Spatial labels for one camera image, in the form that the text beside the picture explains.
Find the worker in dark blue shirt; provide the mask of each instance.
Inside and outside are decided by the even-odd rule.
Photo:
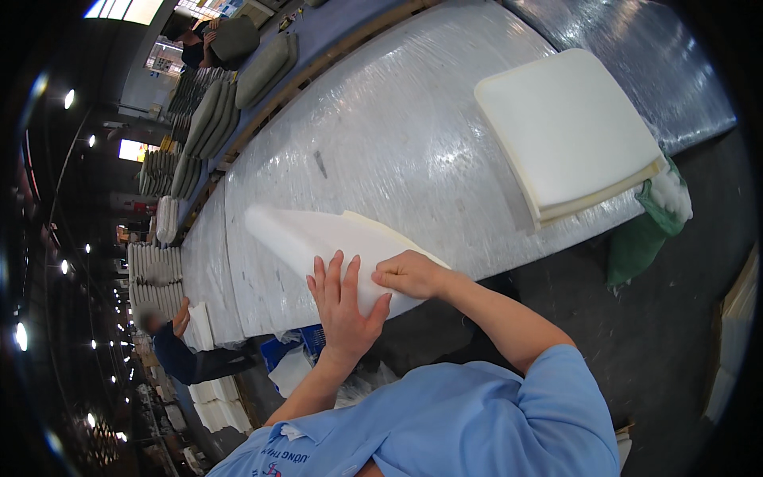
[[[217,66],[223,66],[223,62],[220,58],[214,54],[210,44],[217,37],[217,27],[220,26],[220,22],[224,18],[215,18],[214,20],[202,21],[194,29],[190,27],[183,27],[177,23],[169,24],[163,31],[170,41],[183,42],[183,53],[180,56],[189,68],[212,68]],[[209,26],[209,30],[206,34],[204,28]]]
[[[183,297],[177,316],[163,323],[156,309],[143,309],[138,314],[138,326],[153,338],[153,351],[165,372],[185,385],[223,378],[255,366],[250,344],[241,350],[217,348],[193,353],[180,339],[188,327],[188,297]]]

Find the foam sheet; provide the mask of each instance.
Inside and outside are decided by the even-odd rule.
[[[204,301],[216,346],[244,339],[225,238],[225,183],[207,201],[181,246],[183,288],[192,304]]]

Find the concrete floor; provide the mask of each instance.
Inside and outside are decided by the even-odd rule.
[[[511,273],[523,303],[576,342],[613,425],[635,421],[624,475],[684,474],[710,436],[712,424],[700,416],[711,311],[757,237],[752,174],[738,131],[674,159],[689,185],[694,219],[617,296],[604,286],[607,234]],[[508,274],[498,278],[493,283],[499,288],[508,283]],[[470,337],[461,313],[430,301],[389,321],[372,354],[402,375],[457,350]],[[264,422],[283,399],[264,369],[242,378]],[[188,414],[187,405],[183,408]],[[192,428],[200,426],[197,417],[188,421]],[[230,452],[243,436],[222,435],[229,430],[210,435],[201,429],[200,438],[212,441],[203,447],[213,447],[218,457]]]

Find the white stuffing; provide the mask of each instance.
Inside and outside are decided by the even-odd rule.
[[[657,176],[652,177],[652,190],[649,196],[666,211],[675,213],[681,222],[686,222],[694,216],[689,189],[681,186],[678,174],[670,167],[664,168]]]

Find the plastic wrap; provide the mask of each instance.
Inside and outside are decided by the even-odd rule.
[[[255,202],[357,212],[473,279],[642,213],[628,191],[533,233],[473,90],[483,78],[553,53],[494,2],[446,3],[376,37],[305,89],[225,178],[230,271],[244,334],[318,322],[304,277],[246,232],[244,211]]]
[[[217,346],[244,339],[230,280],[224,195],[225,184],[221,182],[181,247],[185,293],[191,303],[204,301],[207,304],[207,315]]]
[[[668,154],[736,124],[709,59],[668,6],[644,0],[503,3],[557,50],[596,55]]]

